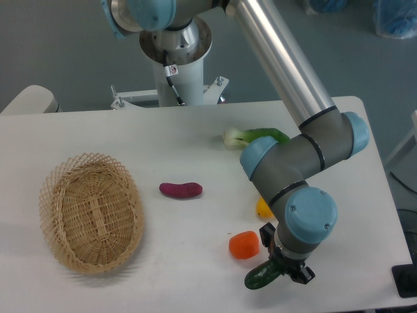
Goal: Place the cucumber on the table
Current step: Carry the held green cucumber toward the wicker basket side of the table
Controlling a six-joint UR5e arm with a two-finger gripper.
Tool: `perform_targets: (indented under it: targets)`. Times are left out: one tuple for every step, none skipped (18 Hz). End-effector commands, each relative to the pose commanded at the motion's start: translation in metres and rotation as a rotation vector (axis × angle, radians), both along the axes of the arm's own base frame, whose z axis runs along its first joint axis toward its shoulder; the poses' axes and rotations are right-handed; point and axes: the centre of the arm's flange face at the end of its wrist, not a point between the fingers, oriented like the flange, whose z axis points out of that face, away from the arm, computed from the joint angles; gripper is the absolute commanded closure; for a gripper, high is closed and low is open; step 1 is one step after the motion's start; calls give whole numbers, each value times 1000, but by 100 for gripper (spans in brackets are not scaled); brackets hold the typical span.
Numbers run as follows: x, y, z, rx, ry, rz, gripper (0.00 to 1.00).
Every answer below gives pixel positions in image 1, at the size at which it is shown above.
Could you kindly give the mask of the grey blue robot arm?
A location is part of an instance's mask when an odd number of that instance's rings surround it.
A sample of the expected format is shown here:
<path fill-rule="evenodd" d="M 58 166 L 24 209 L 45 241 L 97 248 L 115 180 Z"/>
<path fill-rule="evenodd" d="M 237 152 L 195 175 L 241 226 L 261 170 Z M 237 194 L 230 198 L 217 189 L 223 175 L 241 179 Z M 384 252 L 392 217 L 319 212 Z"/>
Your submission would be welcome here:
<path fill-rule="evenodd" d="M 366 147 L 365 121 L 338 110 L 272 1 L 102 1 L 101 7 L 115 37 L 139 35 L 143 53 L 155 64 L 162 107 L 198 106 L 208 95 L 202 69 L 190 70 L 212 44 L 199 14 L 222 8 L 238 22 L 300 130 L 287 143 L 263 135 L 240 156 L 248 179 L 278 220 L 277 226 L 261 228 L 269 257 L 244 283 L 256 290 L 280 275 L 310 282 L 315 275 L 305 261 L 329 236 L 338 212 L 332 197 L 307 180 Z"/>

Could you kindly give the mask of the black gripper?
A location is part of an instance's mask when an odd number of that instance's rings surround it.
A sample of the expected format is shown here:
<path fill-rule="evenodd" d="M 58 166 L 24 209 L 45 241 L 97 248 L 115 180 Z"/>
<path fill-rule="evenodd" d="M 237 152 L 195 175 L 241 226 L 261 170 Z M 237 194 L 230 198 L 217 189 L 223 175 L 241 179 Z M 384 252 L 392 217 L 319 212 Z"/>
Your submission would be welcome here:
<path fill-rule="evenodd" d="M 259 233 L 262 245 L 268 250 L 269 260 L 283 267 L 282 275 L 290 276 L 293 282 L 299 284 L 308 284 L 315 278 L 315 273 L 306 265 L 310 252 L 299 254 L 290 251 L 280 241 L 278 230 L 270 222 L 262 226 Z"/>

